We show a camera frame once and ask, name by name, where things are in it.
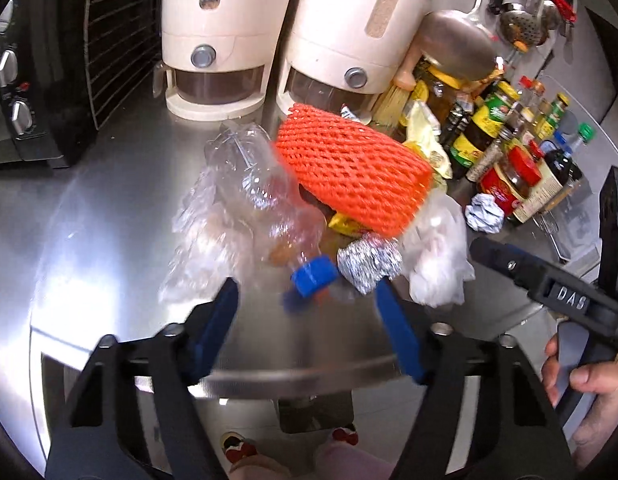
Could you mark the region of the red bow slipper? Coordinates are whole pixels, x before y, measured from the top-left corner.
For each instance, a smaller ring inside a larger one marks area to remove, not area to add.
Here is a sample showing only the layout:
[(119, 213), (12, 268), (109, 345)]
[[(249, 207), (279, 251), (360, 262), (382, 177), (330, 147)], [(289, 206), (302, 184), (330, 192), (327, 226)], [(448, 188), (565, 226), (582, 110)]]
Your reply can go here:
[(222, 434), (220, 446), (225, 459), (231, 465), (236, 465), (244, 458), (258, 454), (256, 445), (253, 442), (234, 431)]
[(358, 431), (352, 424), (335, 428), (331, 432), (331, 438), (334, 442), (347, 443), (351, 446), (359, 443)]

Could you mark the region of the red lid sauce jar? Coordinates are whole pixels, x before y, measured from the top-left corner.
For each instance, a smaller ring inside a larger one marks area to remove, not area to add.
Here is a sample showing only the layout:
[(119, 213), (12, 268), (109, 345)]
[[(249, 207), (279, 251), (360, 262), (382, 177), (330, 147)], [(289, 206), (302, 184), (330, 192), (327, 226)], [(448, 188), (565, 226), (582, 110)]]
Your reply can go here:
[(478, 181), (480, 192), (491, 195), (506, 217), (510, 217), (541, 180), (535, 159), (526, 148), (513, 146)]

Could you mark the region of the wooden bristle brush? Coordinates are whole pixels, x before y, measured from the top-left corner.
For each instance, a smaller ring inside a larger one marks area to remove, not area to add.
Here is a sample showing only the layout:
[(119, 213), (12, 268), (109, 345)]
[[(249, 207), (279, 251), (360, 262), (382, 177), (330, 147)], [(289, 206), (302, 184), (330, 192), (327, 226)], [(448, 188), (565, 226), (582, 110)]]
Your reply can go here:
[(381, 94), (372, 108), (370, 126), (377, 131), (390, 132), (397, 126), (402, 109), (415, 88), (413, 70), (420, 61), (422, 51), (413, 40), (389, 87)]

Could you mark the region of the right red bow slipper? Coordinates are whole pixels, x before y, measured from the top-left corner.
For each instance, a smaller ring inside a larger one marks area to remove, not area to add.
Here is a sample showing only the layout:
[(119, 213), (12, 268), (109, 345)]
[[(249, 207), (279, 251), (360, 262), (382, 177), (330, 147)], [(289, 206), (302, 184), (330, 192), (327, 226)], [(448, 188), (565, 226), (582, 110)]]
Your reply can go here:
[(334, 442), (347, 443), (351, 446), (359, 443), (358, 431), (352, 424), (335, 428), (331, 432), (331, 438)]

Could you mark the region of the green label sauce bottle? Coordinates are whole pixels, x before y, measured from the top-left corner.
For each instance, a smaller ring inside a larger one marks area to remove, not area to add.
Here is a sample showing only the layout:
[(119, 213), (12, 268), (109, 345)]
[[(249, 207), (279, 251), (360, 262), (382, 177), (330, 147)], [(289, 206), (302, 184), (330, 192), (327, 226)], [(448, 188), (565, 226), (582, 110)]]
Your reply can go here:
[(466, 128), (454, 136), (448, 150), (453, 180), (464, 177), (484, 155), (519, 98), (506, 80), (500, 81), (471, 116)]

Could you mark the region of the aluminium foil ball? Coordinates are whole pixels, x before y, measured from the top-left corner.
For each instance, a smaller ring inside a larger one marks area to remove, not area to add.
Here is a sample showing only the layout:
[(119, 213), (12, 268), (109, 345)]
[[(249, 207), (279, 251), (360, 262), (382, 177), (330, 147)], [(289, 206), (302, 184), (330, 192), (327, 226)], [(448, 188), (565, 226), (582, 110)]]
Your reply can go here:
[(370, 294), (383, 278), (401, 273), (401, 244), (396, 238), (367, 232), (337, 252), (337, 267), (357, 292)]

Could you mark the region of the yellow snack bag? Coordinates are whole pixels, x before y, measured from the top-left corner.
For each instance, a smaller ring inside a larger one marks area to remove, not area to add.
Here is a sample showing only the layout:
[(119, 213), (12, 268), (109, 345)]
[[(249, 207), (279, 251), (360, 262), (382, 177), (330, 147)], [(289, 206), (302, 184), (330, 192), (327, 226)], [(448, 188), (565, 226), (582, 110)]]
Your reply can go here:
[(363, 226), (356, 220), (347, 217), (345, 214), (340, 214), (339, 212), (330, 218), (327, 226), (334, 232), (351, 238), (360, 238), (364, 236), (365, 233), (369, 232), (366, 226)]

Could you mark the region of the steel ladle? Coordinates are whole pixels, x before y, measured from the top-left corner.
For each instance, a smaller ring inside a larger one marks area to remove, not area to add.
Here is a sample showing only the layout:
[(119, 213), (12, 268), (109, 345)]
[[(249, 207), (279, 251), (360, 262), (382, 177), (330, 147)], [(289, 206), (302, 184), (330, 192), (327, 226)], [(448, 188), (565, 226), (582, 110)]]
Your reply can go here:
[(495, 37), (480, 21), (480, 5), (472, 9), (429, 12), (415, 35), (415, 42), (431, 65), (458, 79), (477, 81), (496, 67)]

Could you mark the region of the left red bow slipper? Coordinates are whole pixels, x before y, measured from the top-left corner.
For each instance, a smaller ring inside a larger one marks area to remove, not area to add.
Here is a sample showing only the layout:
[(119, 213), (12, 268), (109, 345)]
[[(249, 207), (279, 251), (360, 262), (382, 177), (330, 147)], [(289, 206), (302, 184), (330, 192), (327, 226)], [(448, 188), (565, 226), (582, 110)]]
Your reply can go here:
[(234, 431), (222, 434), (220, 446), (225, 459), (231, 465), (236, 465), (244, 458), (258, 454), (256, 445), (253, 442)]

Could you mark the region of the cream dispenser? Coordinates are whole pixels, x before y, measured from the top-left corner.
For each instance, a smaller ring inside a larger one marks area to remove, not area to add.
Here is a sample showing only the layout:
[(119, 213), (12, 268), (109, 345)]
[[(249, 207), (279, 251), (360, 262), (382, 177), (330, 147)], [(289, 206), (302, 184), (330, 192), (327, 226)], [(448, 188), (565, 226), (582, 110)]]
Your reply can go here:
[(152, 92), (194, 122), (261, 107), (289, 0), (161, 0)]
[(277, 106), (371, 116), (431, 0), (297, 0), (282, 50)]

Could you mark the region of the white plastic bag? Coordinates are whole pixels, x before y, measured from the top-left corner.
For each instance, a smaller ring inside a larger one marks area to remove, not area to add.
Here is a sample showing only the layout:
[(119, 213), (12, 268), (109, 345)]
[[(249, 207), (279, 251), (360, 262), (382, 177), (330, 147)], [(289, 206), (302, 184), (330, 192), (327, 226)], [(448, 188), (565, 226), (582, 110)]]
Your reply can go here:
[(431, 191), (402, 233), (402, 275), (413, 302), (431, 308), (463, 304), (464, 283), (475, 280), (460, 205), (440, 188)]

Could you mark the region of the cream dispenser left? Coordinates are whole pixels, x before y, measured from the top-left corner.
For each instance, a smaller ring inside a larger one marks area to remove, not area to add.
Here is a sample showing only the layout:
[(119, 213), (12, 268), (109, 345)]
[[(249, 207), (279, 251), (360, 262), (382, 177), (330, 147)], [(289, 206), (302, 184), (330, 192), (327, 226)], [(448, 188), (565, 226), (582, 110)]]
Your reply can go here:
[(261, 107), (289, 0), (161, 0), (152, 92), (194, 122)]

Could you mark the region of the clear plastic storage tray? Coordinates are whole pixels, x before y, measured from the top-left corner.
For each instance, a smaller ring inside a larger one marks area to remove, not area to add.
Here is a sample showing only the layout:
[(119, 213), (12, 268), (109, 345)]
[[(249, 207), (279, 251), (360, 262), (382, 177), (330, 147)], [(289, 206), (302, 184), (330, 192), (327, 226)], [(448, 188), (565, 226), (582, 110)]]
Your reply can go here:
[(594, 116), (562, 84), (548, 75), (541, 75), (539, 80), (546, 88), (544, 97), (547, 100), (562, 93), (570, 101), (556, 127), (563, 141), (575, 143), (583, 124), (594, 130), (594, 138), (577, 148), (573, 156), (573, 162), (582, 172), (580, 181), (568, 185), (570, 194), (535, 218), (537, 226), (549, 235), (558, 259), (567, 263), (587, 252), (600, 254), (599, 193), (610, 168), (618, 167), (618, 148)]

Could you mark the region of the cream dispenser right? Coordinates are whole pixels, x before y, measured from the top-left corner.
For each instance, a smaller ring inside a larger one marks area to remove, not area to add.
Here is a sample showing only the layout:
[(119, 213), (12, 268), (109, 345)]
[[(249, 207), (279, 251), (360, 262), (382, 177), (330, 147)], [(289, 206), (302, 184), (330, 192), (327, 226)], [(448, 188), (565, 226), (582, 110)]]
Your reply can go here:
[(277, 106), (371, 116), (431, 0), (297, 0), (282, 50)]

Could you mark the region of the dark soy sauce bottle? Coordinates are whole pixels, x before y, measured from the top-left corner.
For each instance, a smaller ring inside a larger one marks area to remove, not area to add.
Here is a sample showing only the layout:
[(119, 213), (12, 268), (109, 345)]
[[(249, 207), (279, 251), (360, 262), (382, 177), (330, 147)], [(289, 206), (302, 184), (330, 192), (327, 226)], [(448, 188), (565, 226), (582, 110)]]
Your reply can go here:
[(536, 166), (541, 179), (530, 190), (530, 196), (510, 214), (509, 220), (513, 226), (522, 226), (536, 214), (549, 210), (552, 204), (559, 203), (568, 194), (567, 188), (582, 178), (582, 170), (574, 162), (573, 156), (594, 140), (595, 135), (594, 128), (582, 122), (572, 136), (556, 130), (550, 139), (540, 144), (542, 156)]

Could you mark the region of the yellow lid oil jar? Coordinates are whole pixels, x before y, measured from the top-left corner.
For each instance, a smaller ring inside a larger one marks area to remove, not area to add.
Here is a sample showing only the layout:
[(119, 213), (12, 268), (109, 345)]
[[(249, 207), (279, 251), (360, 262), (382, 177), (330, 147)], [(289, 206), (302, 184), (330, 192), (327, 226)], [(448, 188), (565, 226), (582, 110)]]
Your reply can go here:
[(444, 74), (426, 60), (421, 60), (413, 70), (415, 87), (412, 101), (425, 103), (438, 121), (443, 124), (463, 86), (461, 79)]

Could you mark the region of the pale yellow paper wrapper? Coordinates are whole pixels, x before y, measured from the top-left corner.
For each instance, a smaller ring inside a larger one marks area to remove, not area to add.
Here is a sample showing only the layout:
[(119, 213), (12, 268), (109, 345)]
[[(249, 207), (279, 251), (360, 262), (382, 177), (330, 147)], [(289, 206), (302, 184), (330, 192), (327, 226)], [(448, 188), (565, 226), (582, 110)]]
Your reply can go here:
[(440, 177), (450, 180), (451, 163), (439, 142), (440, 133), (439, 121), (429, 107), (420, 100), (414, 101), (407, 116), (403, 145), (426, 159)]

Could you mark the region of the white paper ball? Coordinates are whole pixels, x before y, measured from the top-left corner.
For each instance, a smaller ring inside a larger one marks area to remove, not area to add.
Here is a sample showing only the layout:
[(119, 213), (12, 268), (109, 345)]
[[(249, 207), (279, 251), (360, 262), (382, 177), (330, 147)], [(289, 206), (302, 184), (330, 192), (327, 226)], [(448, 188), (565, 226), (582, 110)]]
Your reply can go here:
[(490, 194), (476, 194), (464, 209), (466, 224), (475, 232), (497, 234), (504, 223), (504, 211)]

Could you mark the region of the steel skimmer spoon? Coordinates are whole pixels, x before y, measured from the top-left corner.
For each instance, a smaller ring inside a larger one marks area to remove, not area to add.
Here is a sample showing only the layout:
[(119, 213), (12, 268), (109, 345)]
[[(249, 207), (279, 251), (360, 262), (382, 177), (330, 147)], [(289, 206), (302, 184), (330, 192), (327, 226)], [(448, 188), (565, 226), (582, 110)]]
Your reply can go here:
[(499, 18), (499, 32), (509, 44), (524, 44), (526, 48), (540, 46), (547, 32), (542, 25), (544, 0), (526, 0), (524, 3), (504, 3)]

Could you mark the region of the clear plastic bag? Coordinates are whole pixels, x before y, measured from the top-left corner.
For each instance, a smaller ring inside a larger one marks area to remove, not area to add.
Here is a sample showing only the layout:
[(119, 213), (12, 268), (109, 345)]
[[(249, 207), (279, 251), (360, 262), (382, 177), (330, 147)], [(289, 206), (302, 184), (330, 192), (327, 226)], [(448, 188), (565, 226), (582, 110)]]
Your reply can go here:
[(228, 278), (243, 284), (253, 274), (251, 230), (229, 213), (213, 168), (203, 169), (182, 198), (172, 232), (178, 244), (158, 292), (162, 304), (200, 304)]

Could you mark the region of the black toaster oven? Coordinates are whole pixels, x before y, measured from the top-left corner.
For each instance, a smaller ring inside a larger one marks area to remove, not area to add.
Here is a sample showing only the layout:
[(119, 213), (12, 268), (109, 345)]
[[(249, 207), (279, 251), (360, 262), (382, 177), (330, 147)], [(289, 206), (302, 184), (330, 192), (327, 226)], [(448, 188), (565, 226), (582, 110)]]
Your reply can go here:
[(0, 165), (74, 165), (160, 57), (161, 0), (0, 0)]

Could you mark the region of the sesame seed shaker jar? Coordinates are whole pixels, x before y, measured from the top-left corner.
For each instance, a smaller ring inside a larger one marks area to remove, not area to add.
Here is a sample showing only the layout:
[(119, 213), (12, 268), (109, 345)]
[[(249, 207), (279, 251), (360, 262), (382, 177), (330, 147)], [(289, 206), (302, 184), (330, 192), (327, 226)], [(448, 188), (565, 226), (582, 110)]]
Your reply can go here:
[(503, 146), (515, 137), (515, 129), (504, 126), (494, 142), (490, 144), (480, 159), (475, 162), (466, 174), (466, 180), (476, 183), (485, 172), (503, 156)]

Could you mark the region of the orange foam fruit net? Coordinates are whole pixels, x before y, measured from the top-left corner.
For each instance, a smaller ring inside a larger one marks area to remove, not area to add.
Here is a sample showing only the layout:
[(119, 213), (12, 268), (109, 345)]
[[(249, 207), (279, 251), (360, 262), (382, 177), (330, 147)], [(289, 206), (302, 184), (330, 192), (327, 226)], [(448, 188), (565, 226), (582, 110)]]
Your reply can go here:
[(275, 147), (309, 193), (387, 237), (405, 232), (433, 183), (423, 156), (384, 133), (306, 104), (295, 104)]

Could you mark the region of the clear crushed plastic bottle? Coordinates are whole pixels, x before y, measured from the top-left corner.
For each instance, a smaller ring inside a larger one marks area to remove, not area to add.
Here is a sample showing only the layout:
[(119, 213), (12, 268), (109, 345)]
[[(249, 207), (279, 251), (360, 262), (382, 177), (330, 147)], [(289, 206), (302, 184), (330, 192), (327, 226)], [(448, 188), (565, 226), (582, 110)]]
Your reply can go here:
[(251, 231), (256, 261), (288, 270), (303, 298), (337, 280), (335, 264), (320, 249), (324, 214), (301, 197), (296, 177), (261, 125), (224, 122), (205, 157), (228, 213)]

